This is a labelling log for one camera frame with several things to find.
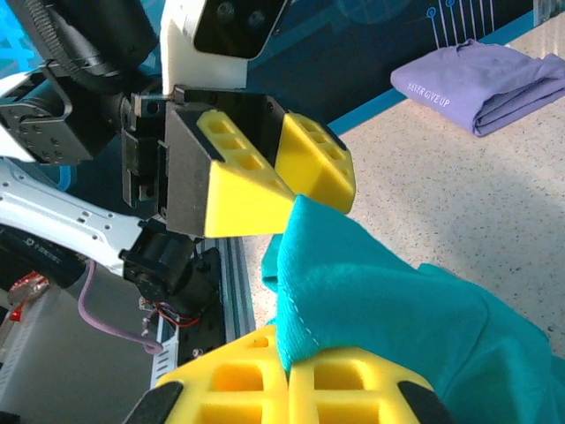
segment folded cloth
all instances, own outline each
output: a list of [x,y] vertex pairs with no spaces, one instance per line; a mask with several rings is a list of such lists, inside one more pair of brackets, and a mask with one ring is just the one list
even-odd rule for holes
[[277,292],[287,370],[320,350],[357,346],[425,377],[459,424],[565,422],[565,361],[489,292],[431,265],[412,268],[306,197],[271,247],[263,278]]
[[390,81],[408,98],[482,136],[565,95],[565,60],[553,54],[533,59],[468,40],[396,69]]

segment table surface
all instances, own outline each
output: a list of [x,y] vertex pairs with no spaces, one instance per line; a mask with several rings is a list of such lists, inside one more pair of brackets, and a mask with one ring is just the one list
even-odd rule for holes
[[[509,46],[560,55],[565,14]],[[358,182],[350,217],[408,263],[440,265],[496,294],[565,356],[564,133],[565,98],[484,138],[405,100],[342,137]],[[260,281],[269,240],[245,239],[258,326],[275,315]]]

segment purple folded shirt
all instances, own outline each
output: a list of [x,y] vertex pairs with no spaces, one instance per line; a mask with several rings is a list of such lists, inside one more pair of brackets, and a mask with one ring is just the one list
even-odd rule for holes
[[390,81],[408,98],[482,136],[565,95],[565,60],[534,59],[469,40],[396,69]]

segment yellow 3d-printed part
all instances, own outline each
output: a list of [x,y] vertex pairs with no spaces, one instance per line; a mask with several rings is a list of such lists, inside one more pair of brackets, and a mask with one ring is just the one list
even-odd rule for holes
[[350,151],[309,117],[289,112],[282,121],[275,170],[293,193],[344,214],[356,185]]
[[321,352],[290,371],[290,423],[417,424],[400,382],[432,390],[421,376],[362,349]]
[[210,164],[204,236],[284,232],[296,196],[273,167],[224,112],[204,112],[197,126],[225,160]]
[[157,386],[168,382],[181,382],[184,388],[167,424],[289,422],[288,385],[273,326],[189,362],[165,375]]
[[453,424],[424,378],[358,348],[299,362],[287,382],[275,326],[189,362],[157,386],[171,382],[184,387],[166,424]]

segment teal cloth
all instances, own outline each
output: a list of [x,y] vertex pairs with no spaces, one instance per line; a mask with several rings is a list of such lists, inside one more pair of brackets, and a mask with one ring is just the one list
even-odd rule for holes
[[565,361],[540,329],[475,284],[412,268],[331,208],[299,196],[262,276],[287,370],[357,346],[425,377],[459,424],[565,421]]

